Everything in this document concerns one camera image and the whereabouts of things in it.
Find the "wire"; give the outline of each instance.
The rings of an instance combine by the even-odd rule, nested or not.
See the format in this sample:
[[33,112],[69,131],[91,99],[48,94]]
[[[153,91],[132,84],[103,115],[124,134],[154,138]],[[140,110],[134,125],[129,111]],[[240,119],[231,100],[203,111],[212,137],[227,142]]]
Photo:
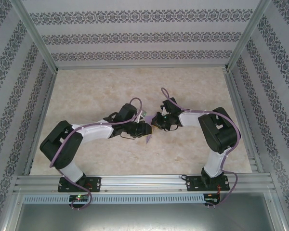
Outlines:
[[[71,138],[71,136],[72,136],[75,132],[77,132],[77,131],[79,131],[79,130],[81,130],[81,129],[84,129],[84,128],[92,127],[92,126],[126,124],[126,123],[131,122],[131,121],[133,121],[134,119],[136,119],[136,118],[140,115],[140,113],[141,113],[141,111],[142,111],[143,102],[142,102],[141,99],[139,99],[138,97],[134,97],[134,98],[131,99],[130,103],[132,103],[134,100],[138,100],[138,101],[139,101],[139,103],[140,103],[140,108],[139,108],[138,113],[137,113],[136,115],[134,115],[131,119],[128,119],[128,120],[123,121],[123,122],[117,122],[117,123],[92,123],[92,124],[86,124],[86,125],[84,125],[84,126],[82,126],[82,127],[78,127],[78,128],[76,128],[76,129],[74,129],[71,133],[68,134],[68,136],[65,138],[65,140],[64,140],[64,141],[62,142],[62,144],[60,145],[60,147],[59,147],[58,151],[56,152],[56,154],[54,155],[54,157],[53,157],[53,159],[52,159],[49,167],[53,167],[55,161],[57,160],[57,158],[58,158],[60,152],[62,151],[62,149],[64,148],[65,144],[67,143],[67,141]],[[89,202],[88,202],[87,204],[85,204],[85,205],[84,205],[83,207],[81,207],[81,208],[75,208],[75,207],[73,207],[73,202],[72,202],[72,204],[71,204],[72,209],[75,208],[75,209],[77,209],[77,210],[81,210],[81,209],[84,209],[84,208],[88,207],[88,206],[91,204],[91,202],[92,202],[92,194],[91,194],[90,190],[88,190],[88,189],[86,189],[86,188],[84,188],[84,187],[82,187],[82,186],[74,183],[71,179],[69,179],[67,176],[65,176],[60,170],[58,170],[58,172],[60,172],[60,173],[64,176],[64,178],[65,178],[68,182],[70,182],[72,185],[74,185],[74,186],[76,186],[76,187],[78,187],[78,188],[86,191],[86,192],[88,193],[89,197],[90,197]]]
[[89,187],[91,187],[91,188],[92,188],[92,185],[91,185],[90,183],[86,183],[86,185],[89,185]]
[[217,193],[216,193],[216,195],[218,195],[217,200],[221,198],[220,192],[221,192],[221,187],[220,187],[220,185],[218,184],[218,185],[217,185]]
[[175,129],[173,129],[173,130],[166,130],[165,128],[164,128],[164,131],[175,131],[176,129],[178,129],[178,125],[177,125],[177,127],[175,128]]
[[187,175],[182,175],[181,179],[186,181]]
[[120,134],[120,137],[121,137],[121,138],[128,139],[128,140],[135,140],[135,139],[136,139],[136,138],[128,138],[128,137],[124,137],[124,136],[122,136],[122,134]]
[[235,144],[230,150],[228,150],[228,151],[226,152],[226,154],[225,154],[225,156],[223,157],[223,160],[222,160],[222,162],[221,162],[221,167],[220,167],[220,168],[221,168],[222,172],[224,172],[224,173],[234,174],[234,176],[236,177],[236,181],[235,181],[233,187],[231,188],[231,190],[229,191],[229,193],[227,194],[227,196],[226,196],[221,202],[219,202],[216,206],[221,205],[221,204],[230,196],[230,194],[233,192],[233,190],[234,190],[235,187],[236,187],[237,181],[238,181],[238,176],[237,176],[237,174],[236,174],[235,172],[223,170],[223,165],[224,165],[224,163],[225,163],[225,161],[226,161],[226,158],[228,157],[229,153],[231,153],[231,152],[238,146],[238,144],[239,144],[239,142],[240,142],[240,132],[239,132],[239,129],[237,128],[237,126],[235,125],[235,123],[234,123],[231,119],[229,119],[227,116],[225,116],[225,115],[223,115],[223,114],[221,114],[221,113],[213,112],[213,111],[207,111],[207,110],[200,111],[200,110],[189,110],[189,109],[185,109],[185,108],[181,107],[181,106],[178,105],[176,102],[174,102],[173,100],[170,99],[169,93],[168,93],[168,91],[167,91],[165,88],[161,88],[161,91],[162,91],[163,95],[167,98],[167,100],[169,100],[171,103],[173,103],[174,105],[176,105],[177,107],[179,107],[179,108],[180,108],[181,110],[183,110],[183,111],[193,112],[193,113],[204,113],[204,114],[205,114],[205,113],[210,113],[210,114],[215,114],[215,115],[217,115],[217,116],[220,116],[220,117],[226,119],[226,120],[234,127],[234,129],[235,129],[235,131],[236,131],[236,144]]

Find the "black plastic housing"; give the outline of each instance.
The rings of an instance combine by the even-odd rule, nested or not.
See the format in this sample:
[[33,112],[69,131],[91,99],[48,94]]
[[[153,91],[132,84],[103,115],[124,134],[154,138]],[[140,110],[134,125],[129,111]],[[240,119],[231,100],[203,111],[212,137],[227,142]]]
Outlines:
[[[54,155],[62,144],[60,139],[65,139],[73,130],[74,129],[72,129],[72,125],[69,124],[66,120],[59,122],[57,126],[51,131],[51,133],[46,137],[46,139],[41,143],[39,149],[50,161],[52,161]],[[82,139],[82,135],[78,132],[75,132],[71,136],[54,163],[54,167],[56,169],[63,169],[72,162]]]
[[139,123],[130,122],[124,124],[123,127],[124,132],[126,132],[133,138],[139,138],[152,133],[152,127],[149,124],[145,123],[144,121],[140,121]]
[[[218,107],[213,111],[231,119],[222,107]],[[206,114],[200,116],[198,121],[207,144],[213,151],[222,154],[228,147],[233,147],[235,145],[236,130],[226,119],[221,116],[216,116],[215,114]]]
[[153,117],[151,124],[159,129],[169,131],[172,125],[182,127],[179,120],[179,113],[163,115],[161,112],[157,112]]
[[169,100],[163,101],[163,105],[161,106],[161,109],[163,109],[163,106],[165,107],[166,112],[171,113],[171,114],[175,114],[181,111],[181,109],[178,106],[174,105]]
[[137,108],[129,103],[126,103],[121,107],[120,111],[116,114],[114,122],[123,122],[132,119],[132,117],[136,114]]

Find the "enclosure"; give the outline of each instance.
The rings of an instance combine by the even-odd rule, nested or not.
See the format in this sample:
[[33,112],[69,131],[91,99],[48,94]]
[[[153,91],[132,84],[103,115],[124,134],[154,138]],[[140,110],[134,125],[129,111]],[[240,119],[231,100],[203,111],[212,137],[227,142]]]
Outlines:
[[[154,116],[162,87],[238,126],[224,166],[233,193],[206,208],[216,191],[182,180],[208,160],[200,127],[153,128],[79,147],[76,164],[101,181],[72,211],[77,193],[58,191],[42,141],[133,97]],[[29,229],[289,230],[289,0],[0,0],[0,230]]]

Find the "floor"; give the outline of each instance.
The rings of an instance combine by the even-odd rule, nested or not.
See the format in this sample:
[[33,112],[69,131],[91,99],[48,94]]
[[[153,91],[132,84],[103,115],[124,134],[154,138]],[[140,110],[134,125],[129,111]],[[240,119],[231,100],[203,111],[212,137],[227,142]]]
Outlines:
[[[212,110],[221,106],[237,124],[220,67],[60,70],[39,144],[61,120],[71,124],[99,121],[119,111],[133,97],[141,98],[144,110],[153,115],[165,100],[161,87],[185,108]],[[201,172],[209,150],[201,128],[183,127],[171,132],[154,129],[148,144],[146,137],[85,143],[78,149],[76,163],[87,175],[191,174]],[[59,175],[49,169],[49,164],[37,150],[31,175]],[[251,172],[242,140],[224,169]]]

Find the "patterned wallpaper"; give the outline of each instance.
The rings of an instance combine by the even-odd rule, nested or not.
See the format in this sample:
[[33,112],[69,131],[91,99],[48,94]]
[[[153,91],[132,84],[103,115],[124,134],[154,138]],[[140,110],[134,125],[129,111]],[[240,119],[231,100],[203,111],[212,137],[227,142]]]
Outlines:
[[0,217],[22,175],[53,74],[17,13],[0,0]]
[[23,1],[59,67],[226,64],[258,2]]
[[249,126],[289,223],[289,0],[273,0],[233,69]]

